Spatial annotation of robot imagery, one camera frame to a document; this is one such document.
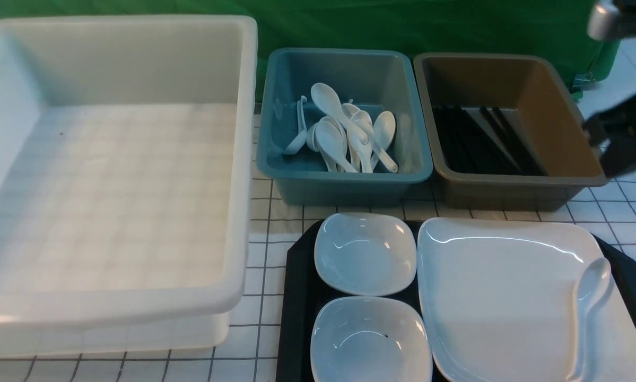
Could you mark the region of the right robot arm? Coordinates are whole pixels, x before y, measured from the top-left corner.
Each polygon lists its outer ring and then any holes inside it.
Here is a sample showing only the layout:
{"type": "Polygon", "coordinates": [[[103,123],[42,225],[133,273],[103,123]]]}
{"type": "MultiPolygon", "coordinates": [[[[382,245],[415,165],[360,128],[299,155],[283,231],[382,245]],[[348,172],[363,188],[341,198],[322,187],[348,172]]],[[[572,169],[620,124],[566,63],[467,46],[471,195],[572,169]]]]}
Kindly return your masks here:
{"type": "MultiPolygon", "coordinates": [[[[597,41],[636,38],[636,1],[597,1],[592,7],[587,34],[597,41]]],[[[599,162],[606,177],[636,172],[636,94],[586,119],[582,129],[589,144],[608,141],[599,162]]]]}

